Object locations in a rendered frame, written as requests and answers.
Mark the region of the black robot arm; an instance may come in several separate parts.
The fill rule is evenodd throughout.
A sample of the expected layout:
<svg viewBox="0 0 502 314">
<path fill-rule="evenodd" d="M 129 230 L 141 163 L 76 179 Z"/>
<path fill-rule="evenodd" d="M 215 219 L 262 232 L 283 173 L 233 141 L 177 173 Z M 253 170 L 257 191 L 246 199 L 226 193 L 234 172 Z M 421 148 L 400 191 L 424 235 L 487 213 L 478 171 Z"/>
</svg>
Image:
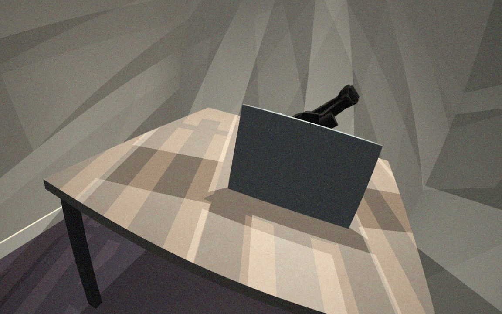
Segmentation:
<svg viewBox="0 0 502 314">
<path fill-rule="evenodd" d="M 359 97 L 360 96 L 357 94 L 354 86 L 350 86 L 350 84 L 348 84 L 346 87 L 343 87 L 336 98 L 333 98 L 331 101 L 319 106 L 318 109 L 308 112 L 318 113 L 319 125 L 333 129 L 338 125 L 335 116 L 342 113 L 344 109 L 347 109 L 352 105 L 356 105 L 359 101 Z"/>
</svg>

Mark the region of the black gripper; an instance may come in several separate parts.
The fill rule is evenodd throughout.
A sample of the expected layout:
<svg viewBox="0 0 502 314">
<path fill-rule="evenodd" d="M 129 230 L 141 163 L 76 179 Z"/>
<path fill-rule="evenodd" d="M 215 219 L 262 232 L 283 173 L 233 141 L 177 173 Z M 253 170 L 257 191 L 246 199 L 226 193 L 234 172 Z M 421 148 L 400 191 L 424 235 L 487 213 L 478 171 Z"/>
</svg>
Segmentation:
<svg viewBox="0 0 502 314">
<path fill-rule="evenodd" d="M 302 120 L 307 121 L 309 123 L 319 124 L 319 114 L 318 113 L 309 113 L 304 112 L 301 115 Z"/>
</svg>

